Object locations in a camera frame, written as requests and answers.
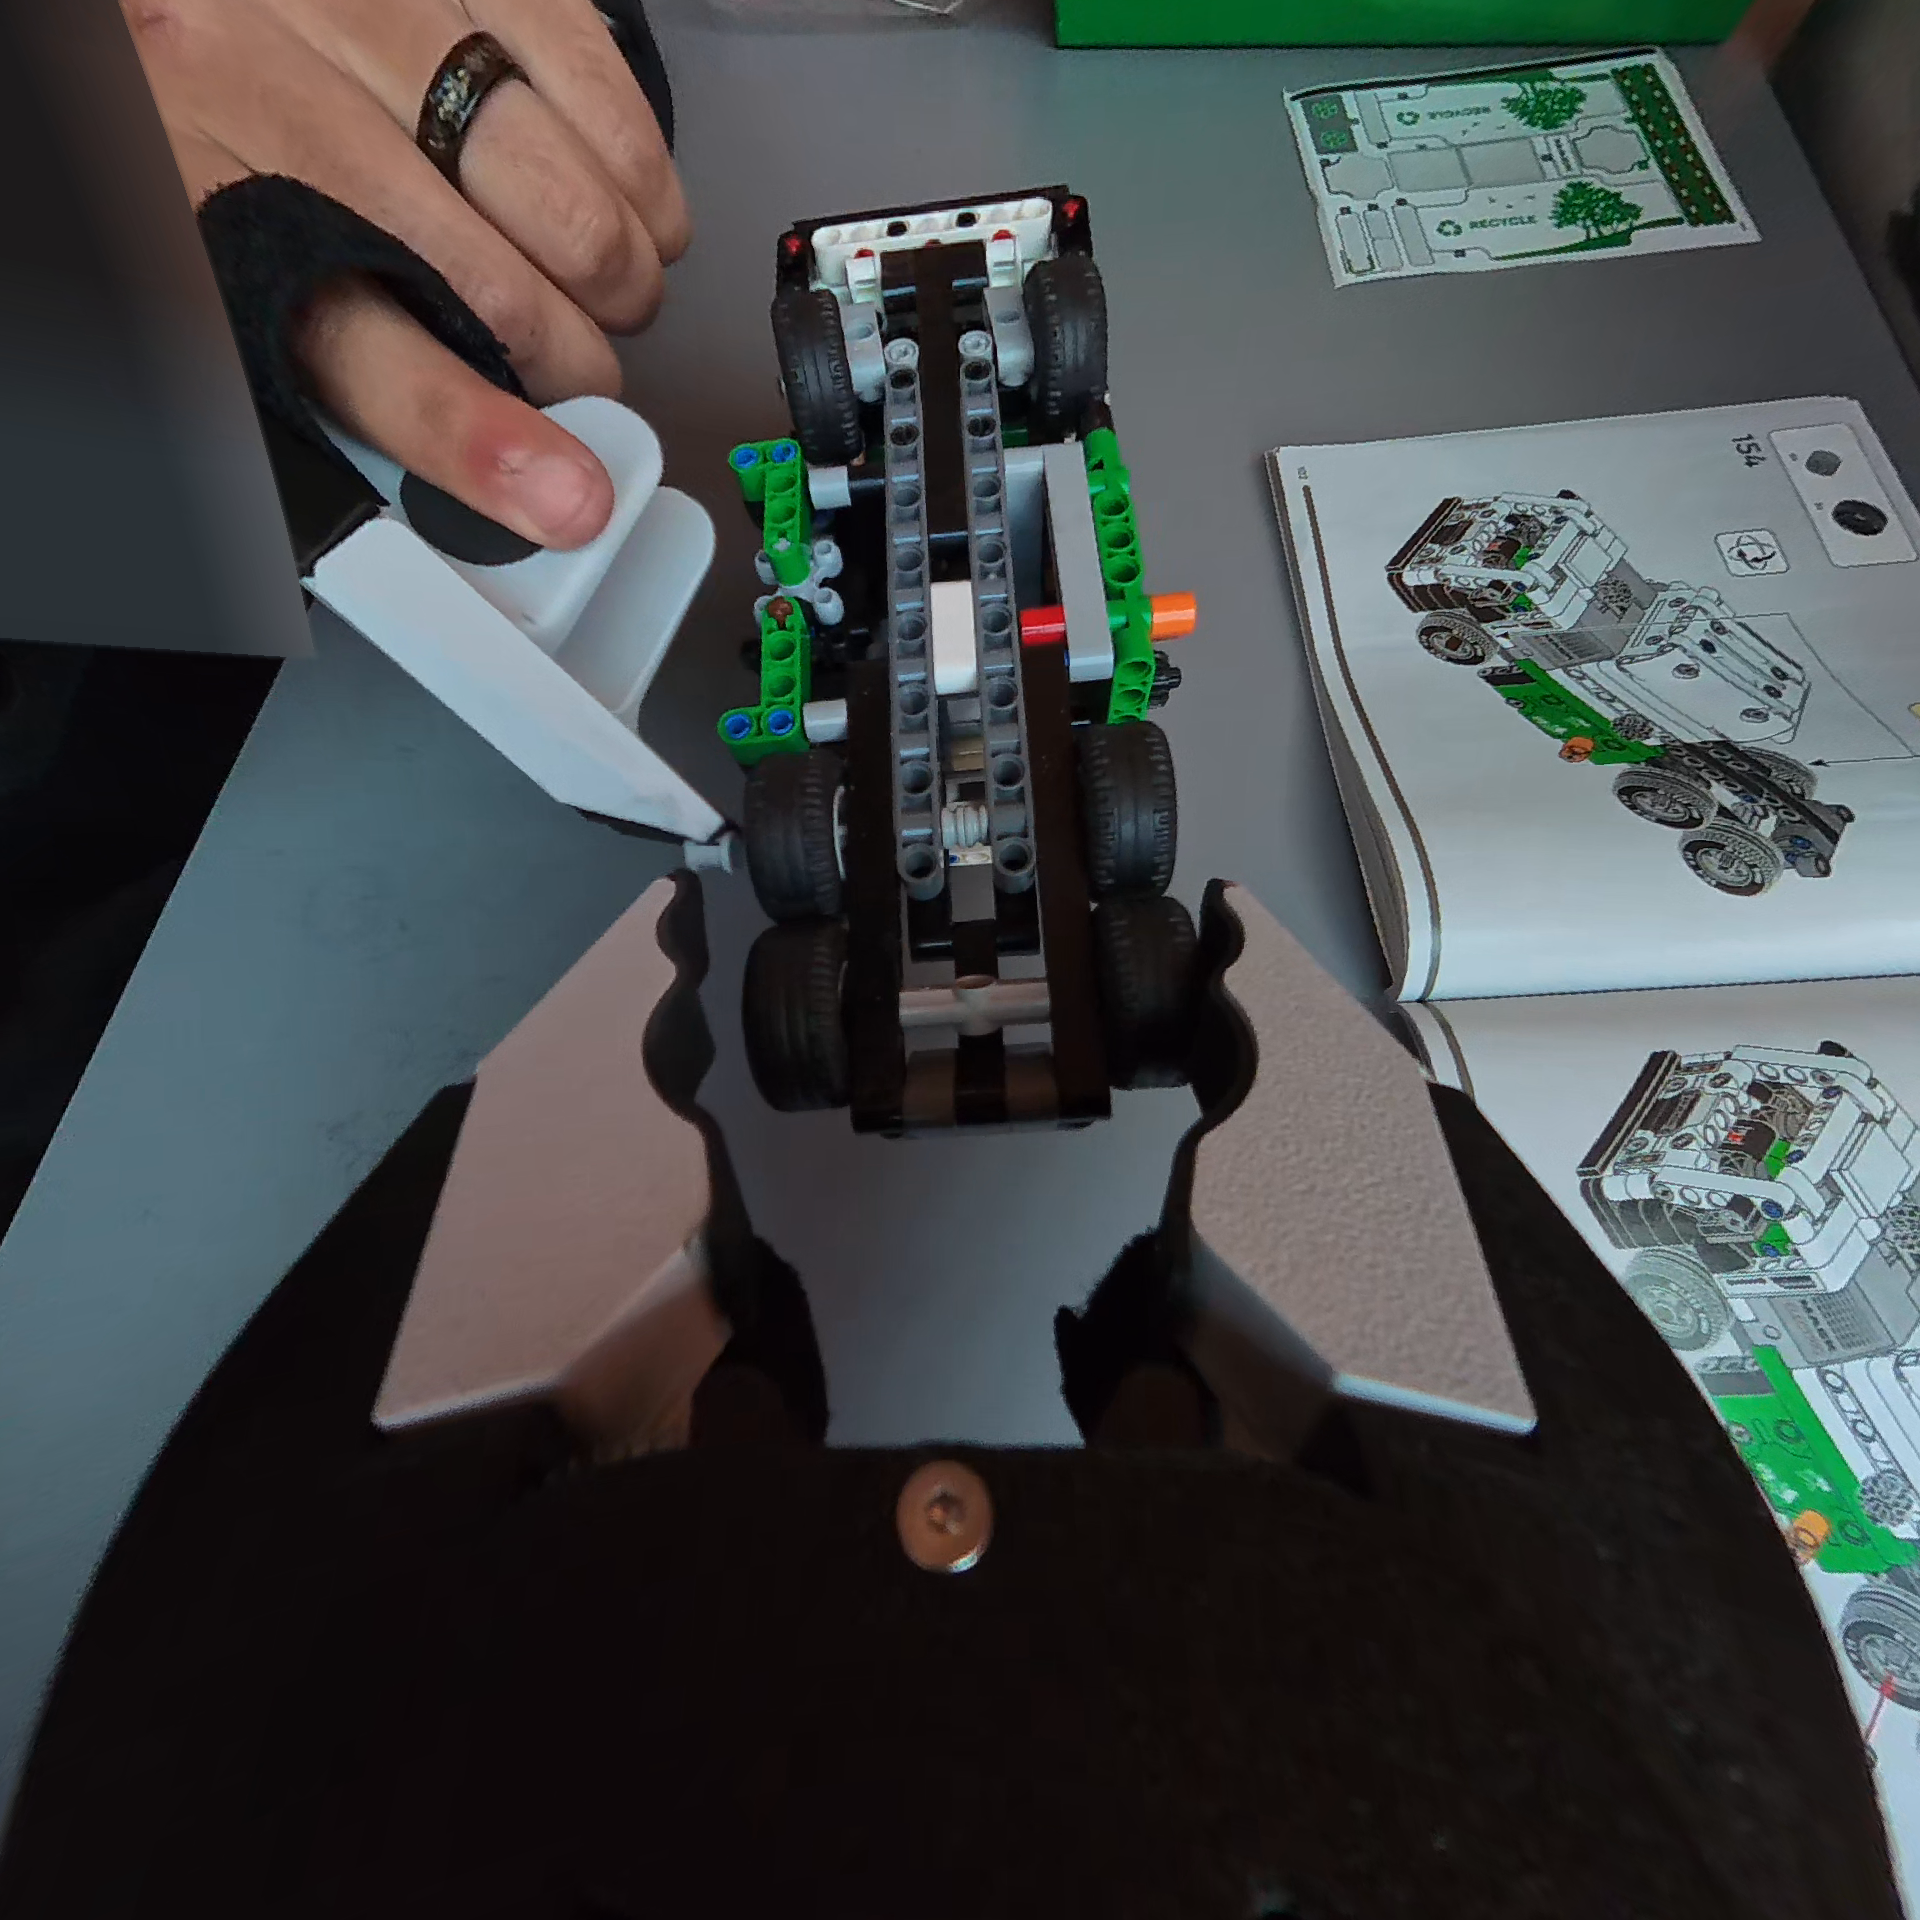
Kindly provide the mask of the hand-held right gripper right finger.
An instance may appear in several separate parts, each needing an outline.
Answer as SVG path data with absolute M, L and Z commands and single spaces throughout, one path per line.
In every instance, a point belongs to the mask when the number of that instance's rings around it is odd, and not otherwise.
M 1421 1067 L 1237 883 L 1207 887 L 1196 966 L 1168 1256 L 1229 1442 L 1295 1453 L 1341 1400 L 1529 1432 Z

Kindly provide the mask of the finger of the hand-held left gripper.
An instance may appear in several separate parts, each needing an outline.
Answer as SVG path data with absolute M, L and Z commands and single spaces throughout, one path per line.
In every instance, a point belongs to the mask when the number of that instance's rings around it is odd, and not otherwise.
M 554 800 L 674 843 L 725 834 L 713 804 L 396 518 L 335 547 L 309 587 Z

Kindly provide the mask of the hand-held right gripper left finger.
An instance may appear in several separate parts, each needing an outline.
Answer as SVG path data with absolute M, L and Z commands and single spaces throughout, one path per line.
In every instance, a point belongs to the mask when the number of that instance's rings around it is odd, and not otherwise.
M 729 1344 L 737 1194 L 705 892 L 657 879 L 479 1064 L 373 1418 L 387 1432 L 545 1403 L 596 1456 L 676 1448 Z

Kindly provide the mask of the lego truck model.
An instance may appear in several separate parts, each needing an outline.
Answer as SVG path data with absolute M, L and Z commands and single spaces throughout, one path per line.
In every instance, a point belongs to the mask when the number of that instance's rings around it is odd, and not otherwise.
M 753 1079 L 869 1136 L 1080 1127 L 1184 1082 L 1196 934 L 1155 716 L 1194 630 L 1146 587 L 1109 301 L 1067 186 L 787 229 L 789 427 L 757 523 L 757 690 L 717 719 L 768 930 Z

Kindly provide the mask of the open lego instruction booklet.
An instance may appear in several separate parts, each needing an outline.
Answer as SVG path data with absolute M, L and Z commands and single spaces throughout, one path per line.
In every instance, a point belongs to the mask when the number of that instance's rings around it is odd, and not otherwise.
M 1915 508 L 1863 407 L 1268 454 L 1419 1050 L 1915 1733 Z

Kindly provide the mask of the person's left hand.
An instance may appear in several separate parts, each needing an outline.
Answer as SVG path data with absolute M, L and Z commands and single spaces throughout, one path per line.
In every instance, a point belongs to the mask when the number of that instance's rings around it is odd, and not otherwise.
M 516 536 L 594 539 L 612 485 L 543 407 L 620 395 L 612 338 L 647 327 L 688 244 L 666 132 L 594 4 L 121 12 L 195 200 L 248 175 L 319 188 L 421 253 L 527 388 L 491 386 L 347 276 L 292 334 L 322 413 Z

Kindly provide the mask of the green box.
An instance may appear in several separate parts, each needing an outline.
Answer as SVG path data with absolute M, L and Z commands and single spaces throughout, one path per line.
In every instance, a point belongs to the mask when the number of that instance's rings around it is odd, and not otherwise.
M 1744 3 L 1057 3 L 1063 47 L 1722 42 Z

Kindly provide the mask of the green and white sticker sheet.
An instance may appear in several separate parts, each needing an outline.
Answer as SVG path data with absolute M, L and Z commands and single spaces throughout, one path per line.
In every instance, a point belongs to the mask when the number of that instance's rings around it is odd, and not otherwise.
M 1760 239 L 1652 47 L 1309 86 L 1288 122 L 1337 285 Z

